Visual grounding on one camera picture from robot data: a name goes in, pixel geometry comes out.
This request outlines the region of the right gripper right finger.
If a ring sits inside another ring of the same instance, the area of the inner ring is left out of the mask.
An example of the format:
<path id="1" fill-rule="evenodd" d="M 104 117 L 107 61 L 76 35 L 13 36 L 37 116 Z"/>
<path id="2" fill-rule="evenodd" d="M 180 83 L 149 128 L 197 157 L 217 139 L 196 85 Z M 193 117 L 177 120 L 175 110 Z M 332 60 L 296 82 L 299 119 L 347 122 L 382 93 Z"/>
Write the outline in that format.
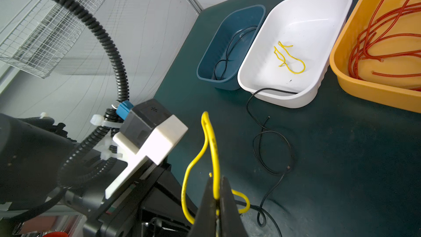
<path id="1" fill-rule="evenodd" d="M 222 177 L 220 184 L 220 236 L 247 237 L 248 234 L 241 221 L 231 186 L 226 177 Z"/>

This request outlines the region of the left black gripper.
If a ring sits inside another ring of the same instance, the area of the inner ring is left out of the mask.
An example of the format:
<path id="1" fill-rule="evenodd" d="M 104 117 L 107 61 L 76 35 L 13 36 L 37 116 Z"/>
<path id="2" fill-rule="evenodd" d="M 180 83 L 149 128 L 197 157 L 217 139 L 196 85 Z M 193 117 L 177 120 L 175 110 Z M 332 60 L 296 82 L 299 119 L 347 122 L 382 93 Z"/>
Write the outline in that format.
<path id="1" fill-rule="evenodd" d="M 88 216 L 85 237 L 186 237 L 181 185 L 171 164 L 141 167 L 123 188 Z"/>

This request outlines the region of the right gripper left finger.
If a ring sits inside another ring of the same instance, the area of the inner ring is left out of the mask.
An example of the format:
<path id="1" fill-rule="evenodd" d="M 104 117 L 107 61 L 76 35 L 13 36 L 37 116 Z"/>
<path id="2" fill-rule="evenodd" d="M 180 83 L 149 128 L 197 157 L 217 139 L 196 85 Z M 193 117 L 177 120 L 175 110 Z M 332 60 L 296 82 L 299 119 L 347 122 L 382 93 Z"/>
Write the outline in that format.
<path id="1" fill-rule="evenodd" d="M 213 178 L 209 178 L 195 222 L 188 237 L 217 237 L 217 201 L 213 196 Z"/>

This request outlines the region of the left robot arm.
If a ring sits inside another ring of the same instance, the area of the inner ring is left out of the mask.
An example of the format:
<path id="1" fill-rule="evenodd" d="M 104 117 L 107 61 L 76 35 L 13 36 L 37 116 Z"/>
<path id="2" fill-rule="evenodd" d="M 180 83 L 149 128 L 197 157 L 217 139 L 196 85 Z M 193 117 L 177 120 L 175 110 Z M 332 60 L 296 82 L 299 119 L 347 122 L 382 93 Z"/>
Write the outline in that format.
<path id="1" fill-rule="evenodd" d="M 52 1 L 103 46 L 115 73 L 117 106 L 80 143 L 50 117 L 1 115 L 1 203 L 45 200 L 7 221 L 22 224 L 64 203 L 87 217 L 86 237 L 187 236 L 192 225 L 167 162 L 186 126 L 155 99 L 132 105 L 125 66 L 106 30 L 78 0 Z"/>

